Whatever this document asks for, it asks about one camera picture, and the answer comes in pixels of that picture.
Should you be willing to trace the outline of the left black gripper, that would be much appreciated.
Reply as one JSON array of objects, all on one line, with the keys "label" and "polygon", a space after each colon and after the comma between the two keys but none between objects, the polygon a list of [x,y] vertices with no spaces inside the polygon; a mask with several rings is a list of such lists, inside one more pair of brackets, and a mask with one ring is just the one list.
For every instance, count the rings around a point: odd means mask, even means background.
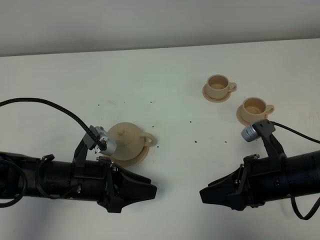
[{"label": "left black gripper", "polygon": [[[157,187],[152,184],[151,179],[120,168],[109,157],[99,156],[96,160],[103,167],[104,181],[104,190],[97,204],[108,213],[121,213],[128,205],[156,197]],[[119,175],[122,176],[121,188],[116,186]]]}]

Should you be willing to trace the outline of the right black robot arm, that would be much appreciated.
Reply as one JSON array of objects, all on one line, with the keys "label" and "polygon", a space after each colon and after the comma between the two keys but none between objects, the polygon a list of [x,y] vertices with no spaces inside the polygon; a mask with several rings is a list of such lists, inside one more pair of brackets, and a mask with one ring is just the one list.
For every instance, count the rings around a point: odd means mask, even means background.
[{"label": "right black robot arm", "polygon": [[247,156],[237,170],[211,182],[199,194],[205,204],[242,211],[319,191],[320,153],[315,151],[276,160]]}]

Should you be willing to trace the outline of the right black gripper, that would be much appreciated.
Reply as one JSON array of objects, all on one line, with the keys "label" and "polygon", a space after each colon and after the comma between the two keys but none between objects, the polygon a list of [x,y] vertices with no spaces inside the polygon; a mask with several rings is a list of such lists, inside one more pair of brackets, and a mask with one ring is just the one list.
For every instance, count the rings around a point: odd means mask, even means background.
[{"label": "right black gripper", "polygon": [[246,207],[258,208],[265,204],[257,197],[253,177],[264,173],[268,157],[258,154],[246,156],[238,169],[208,184],[199,194],[204,204],[220,205],[243,211]]}]

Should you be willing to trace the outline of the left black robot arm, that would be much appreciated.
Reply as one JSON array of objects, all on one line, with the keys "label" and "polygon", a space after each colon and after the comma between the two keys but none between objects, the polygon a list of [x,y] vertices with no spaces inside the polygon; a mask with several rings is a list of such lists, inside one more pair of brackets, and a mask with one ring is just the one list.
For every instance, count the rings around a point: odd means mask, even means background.
[{"label": "left black robot arm", "polygon": [[130,204],[152,200],[157,187],[144,176],[132,173],[107,157],[75,162],[55,161],[54,155],[34,158],[0,154],[1,208],[23,197],[97,202],[109,213],[120,213]]}]

